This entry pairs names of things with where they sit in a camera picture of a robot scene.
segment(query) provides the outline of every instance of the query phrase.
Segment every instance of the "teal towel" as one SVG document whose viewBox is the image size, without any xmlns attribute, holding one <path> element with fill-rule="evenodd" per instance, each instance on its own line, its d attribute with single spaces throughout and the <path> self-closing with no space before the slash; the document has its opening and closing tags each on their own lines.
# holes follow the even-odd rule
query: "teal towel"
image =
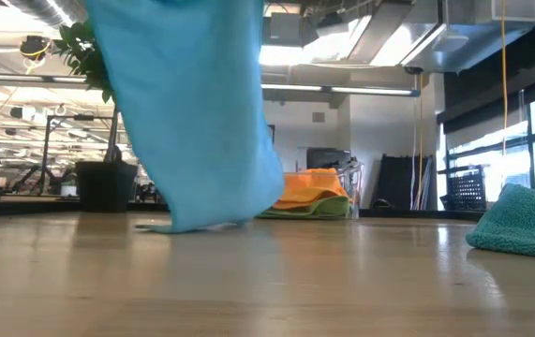
<svg viewBox="0 0 535 337">
<path fill-rule="evenodd" d="M 181 233 L 273 205 L 282 168 L 263 115 L 262 0 L 90 0 L 134 152 Z"/>
<path fill-rule="evenodd" d="M 475 248 L 535 256 L 535 191 L 507 184 L 467 242 Z"/>
</svg>

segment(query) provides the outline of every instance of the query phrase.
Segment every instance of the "blue towel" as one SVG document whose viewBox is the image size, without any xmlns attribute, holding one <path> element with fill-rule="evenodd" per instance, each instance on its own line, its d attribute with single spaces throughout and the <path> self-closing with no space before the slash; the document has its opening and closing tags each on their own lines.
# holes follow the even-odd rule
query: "blue towel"
<svg viewBox="0 0 535 337">
<path fill-rule="evenodd" d="M 88 1 L 136 156 L 186 232 L 241 223 L 283 190 L 262 111 L 262 0 Z"/>
<path fill-rule="evenodd" d="M 467 242 L 475 248 L 535 256 L 535 191 L 507 184 Z"/>
</svg>

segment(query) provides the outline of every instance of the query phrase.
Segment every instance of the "wooden table surface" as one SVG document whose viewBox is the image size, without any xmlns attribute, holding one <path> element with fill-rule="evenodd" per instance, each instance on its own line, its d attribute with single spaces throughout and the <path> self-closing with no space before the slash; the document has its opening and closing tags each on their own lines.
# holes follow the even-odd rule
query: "wooden table surface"
<svg viewBox="0 0 535 337">
<path fill-rule="evenodd" d="M 472 224 L 133 228 L 168 221 L 0 217 L 0 336 L 535 336 L 535 258 L 471 250 Z"/>
</svg>

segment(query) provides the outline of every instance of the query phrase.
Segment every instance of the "black planter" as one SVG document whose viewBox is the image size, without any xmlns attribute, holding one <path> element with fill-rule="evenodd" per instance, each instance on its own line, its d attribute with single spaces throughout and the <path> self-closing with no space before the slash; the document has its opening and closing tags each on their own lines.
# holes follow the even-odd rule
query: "black planter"
<svg viewBox="0 0 535 337">
<path fill-rule="evenodd" d="M 125 212 L 138 167 L 123 162 L 78 162 L 78 192 L 84 212 Z"/>
</svg>

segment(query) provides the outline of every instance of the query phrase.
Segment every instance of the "green towel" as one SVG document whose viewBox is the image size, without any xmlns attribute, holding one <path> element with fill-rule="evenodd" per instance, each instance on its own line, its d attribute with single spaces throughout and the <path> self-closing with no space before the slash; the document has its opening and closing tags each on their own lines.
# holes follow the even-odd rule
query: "green towel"
<svg viewBox="0 0 535 337">
<path fill-rule="evenodd" d="M 308 207 L 292 210 L 270 209 L 263 212 L 260 218 L 289 218 L 289 219 L 335 219 L 345 217 L 350 210 L 348 197 L 323 198 L 313 202 Z"/>
<path fill-rule="evenodd" d="M 535 256 L 535 191 L 507 184 L 498 202 L 467 235 L 475 248 Z"/>
</svg>

